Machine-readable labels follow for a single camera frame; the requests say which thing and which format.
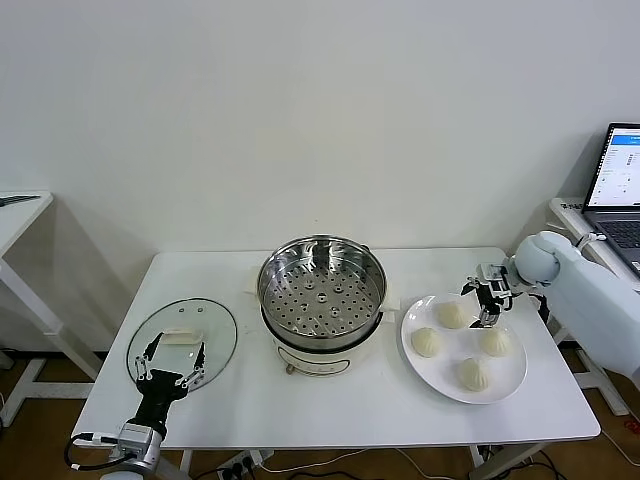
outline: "steamed bun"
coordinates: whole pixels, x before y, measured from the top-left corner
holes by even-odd
[[[505,330],[492,327],[480,337],[480,346],[492,357],[504,357],[511,351],[511,339]]]
[[[469,316],[458,302],[445,302],[436,306],[436,315],[442,326],[463,328],[471,324]]]
[[[472,392],[481,392],[489,386],[489,374],[475,358],[467,358],[458,365],[458,378]]]
[[[442,348],[442,338],[433,328],[421,328],[411,334],[413,349],[423,357],[435,357]]]

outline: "laptop screen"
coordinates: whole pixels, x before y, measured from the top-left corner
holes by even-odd
[[[587,206],[640,207],[640,128],[610,131]]]

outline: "white table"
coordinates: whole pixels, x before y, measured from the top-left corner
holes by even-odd
[[[35,314],[34,325],[67,355],[89,377],[95,379],[102,362],[31,290],[2,256],[11,248],[36,218],[49,206],[53,198],[49,192],[0,192],[0,197],[12,195],[40,195],[40,198],[0,207],[0,280]],[[11,360],[0,355],[0,365],[10,367]],[[35,379],[45,361],[29,362],[20,380],[0,412],[5,426],[11,425],[26,398],[87,398],[90,383],[44,383]]]
[[[561,223],[557,227],[567,230],[574,240],[579,240],[583,235],[594,231],[593,227],[582,215],[582,202],[582,198],[554,198],[549,202],[550,210]],[[553,222],[548,223],[551,226],[556,226]],[[640,278],[622,261],[607,242],[596,241],[589,243],[584,250],[595,262],[608,268],[617,277],[628,282],[631,288],[640,292]],[[568,337],[569,331],[564,327],[561,327],[553,335],[556,344]],[[597,388],[614,415],[629,415],[629,409],[624,399],[611,383],[607,373],[596,365],[583,350],[579,350],[577,353],[587,370],[586,372],[575,374],[578,385],[582,389]]]
[[[480,262],[500,262],[497,248],[378,250],[406,309],[428,294],[456,292]],[[528,298],[504,314],[525,344],[529,371],[503,402],[474,406],[450,400],[424,384],[397,346],[397,325],[382,323],[371,337],[375,354],[342,375],[287,375],[254,295],[244,293],[268,252],[157,255],[120,328],[75,426],[117,434],[140,395],[125,365],[129,341],[163,305],[204,297],[227,306],[239,330],[236,352],[211,384],[172,405],[167,449],[362,448],[520,444],[479,466],[489,478],[547,442],[592,438],[596,421],[571,372]]]

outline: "wooden floor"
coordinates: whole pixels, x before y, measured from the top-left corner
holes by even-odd
[[[577,357],[565,354],[574,371],[580,371]],[[26,361],[21,360],[9,371],[0,371],[0,393],[5,398],[18,380]],[[86,377],[68,360],[50,360],[43,370],[42,381],[86,381]],[[628,392],[627,401],[640,407],[640,395],[626,381],[620,381],[621,388]],[[586,392],[587,399],[602,425],[625,451],[640,460],[640,435],[632,433],[624,426],[629,417],[614,417],[609,412],[597,391]],[[76,418],[82,410],[80,400],[27,400],[11,427],[0,433],[0,480],[33,479],[99,479],[100,473],[74,472],[67,468],[62,459],[62,451],[70,436]],[[466,448],[421,448],[407,450],[428,475],[446,475],[456,479],[467,478],[472,467]],[[627,463],[617,450],[602,435],[583,442],[554,444],[545,450],[558,470],[568,479],[640,479],[640,468]],[[191,475],[195,476],[233,456],[236,452],[213,451],[195,452],[191,465]],[[278,451],[267,461],[270,469],[304,465],[329,460],[344,451]],[[174,463],[180,459],[179,452],[166,452],[166,457]],[[78,463],[96,463],[104,460],[104,452],[75,449]],[[540,455],[535,460],[542,461]],[[326,467],[311,469],[313,473],[344,470],[363,479],[418,480],[422,478],[411,464],[394,450],[371,450],[348,457]],[[291,474],[272,474],[258,470],[258,480],[287,479]],[[205,478],[214,479],[215,475]],[[344,479],[344,476],[330,478]],[[550,479],[553,472],[543,467],[530,467],[514,471],[510,479]]]

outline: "white wall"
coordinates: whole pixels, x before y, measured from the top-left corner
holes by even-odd
[[[12,260],[100,348],[160,250],[310,232],[508,248],[563,185],[584,188],[609,121],[638,119],[639,14],[623,0],[4,0],[0,188],[58,202],[55,226],[34,227],[54,232],[53,260],[30,267],[20,244]],[[61,264],[76,279],[63,292]]]

